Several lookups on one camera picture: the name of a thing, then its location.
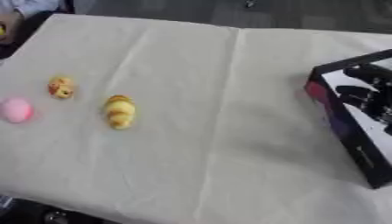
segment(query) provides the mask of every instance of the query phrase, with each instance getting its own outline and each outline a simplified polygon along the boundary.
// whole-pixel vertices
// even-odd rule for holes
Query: round toy
[[[32,105],[23,98],[10,98],[0,105],[2,117],[10,123],[22,123],[32,116]]]
[[[51,95],[60,99],[67,99],[74,95],[74,82],[66,76],[55,76],[48,84]]]
[[[125,130],[135,118],[135,104],[124,95],[114,95],[105,104],[105,115],[108,123],[115,130]]]
[[[0,25],[0,36],[5,34],[5,25]]]

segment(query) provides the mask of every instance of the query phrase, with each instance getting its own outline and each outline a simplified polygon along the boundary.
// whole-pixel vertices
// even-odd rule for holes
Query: box
[[[392,50],[316,66],[305,85],[367,182],[392,182]]]

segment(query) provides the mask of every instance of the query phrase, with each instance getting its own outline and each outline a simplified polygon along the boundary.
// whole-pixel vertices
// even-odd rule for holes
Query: gray floor
[[[250,28],[392,33],[392,0],[96,0],[91,15]]]

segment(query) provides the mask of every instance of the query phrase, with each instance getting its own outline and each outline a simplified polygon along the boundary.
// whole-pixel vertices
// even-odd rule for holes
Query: pink sphere
[[[22,123],[32,116],[32,105],[23,98],[10,98],[2,102],[1,114],[10,123]]]

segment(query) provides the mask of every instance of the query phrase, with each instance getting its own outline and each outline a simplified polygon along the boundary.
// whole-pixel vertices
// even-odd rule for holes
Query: table
[[[314,66],[384,50],[392,36],[235,29],[55,15],[0,68],[0,192],[122,223],[389,223],[392,188],[369,190],[303,90]],[[72,76],[58,101],[46,83]],[[111,95],[131,129],[102,118]]]

